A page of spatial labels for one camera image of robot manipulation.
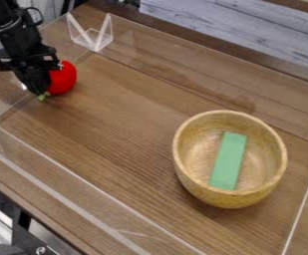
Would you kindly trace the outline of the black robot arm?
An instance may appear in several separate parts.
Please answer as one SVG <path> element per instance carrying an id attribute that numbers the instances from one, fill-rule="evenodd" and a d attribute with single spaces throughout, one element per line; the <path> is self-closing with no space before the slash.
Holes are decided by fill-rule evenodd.
<path id="1" fill-rule="evenodd" d="M 56 49 L 43 43 L 29 11 L 35 7 L 20 7 L 16 0 L 0 0 L 0 72 L 12 72 L 37 97 L 49 94 L 51 71 L 60 70 Z"/>

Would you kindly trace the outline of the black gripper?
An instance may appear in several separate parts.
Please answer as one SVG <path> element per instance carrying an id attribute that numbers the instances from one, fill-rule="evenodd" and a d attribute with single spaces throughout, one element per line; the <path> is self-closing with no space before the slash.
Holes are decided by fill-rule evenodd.
<path id="1" fill-rule="evenodd" d="M 15 71 L 19 81 L 36 96 L 43 95 L 49 87 L 51 79 L 47 70 L 59 70 L 60 60 L 53 47 L 39 45 L 24 56 L 9 56 L 0 49 L 0 72 Z"/>

